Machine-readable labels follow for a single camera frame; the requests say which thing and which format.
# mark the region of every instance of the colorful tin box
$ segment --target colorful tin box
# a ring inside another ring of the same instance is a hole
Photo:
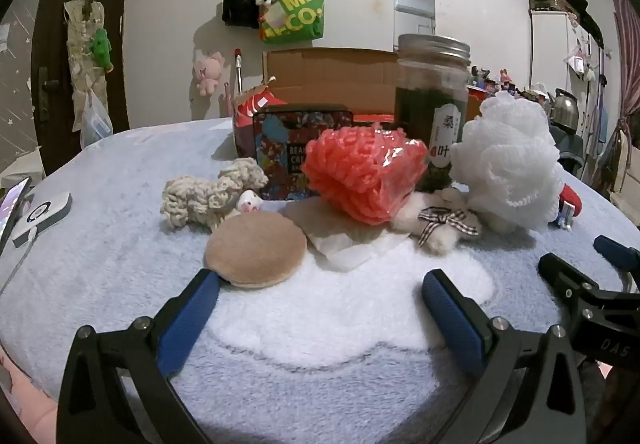
[[[306,143],[325,129],[353,124],[353,114],[341,104],[267,106],[254,115],[255,153],[269,177],[260,193],[265,200],[298,200],[313,196],[300,169]]]

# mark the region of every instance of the red mesh bath sponge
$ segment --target red mesh bath sponge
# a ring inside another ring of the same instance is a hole
[[[389,221],[425,170],[427,147],[380,125],[325,130],[306,145],[309,187],[356,220]]]

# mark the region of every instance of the charging cable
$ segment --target charging cable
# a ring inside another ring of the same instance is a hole
[[[11,280],[14,278],[15,273],[18,272],[18,269],[22,265],[22,262],[24,262],[24,259],[29,254],[29,252],[31,250],[31,247],[33,247],[33,242],[35,241],[37,234],[38,234],[38,228],[37,227],[32,227],[31,230],[29,231],[29,237],[28,237],[28,243],[29,244],[27,245],[27,250],[24,251],[24,254],[20,258],[20,261],[15,265],[14,270],[12,270],[11,274],[9,274],[9,278],[7,279],[6,282],[4,282],[4,285],[2,285],[2,288],[0,289],[0,297],[2,297],[2,293],[4,292],[4,289],[6,289],[6,287],[9,285],[9,283],[11,283]]]

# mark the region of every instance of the starry wallpaper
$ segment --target starry wallpaper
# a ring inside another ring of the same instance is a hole
[[[0,22],[0,171],[38,146],[30,80],[38,1],[14,0]]]

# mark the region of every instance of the pink plush toy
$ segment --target pink plush toy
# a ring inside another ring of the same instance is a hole
[[[216,91],[223,64],[225,64],[225,58],[220,52],[216,52],[210,58],[203,58],[193,65],[201,96],[211,95]]]

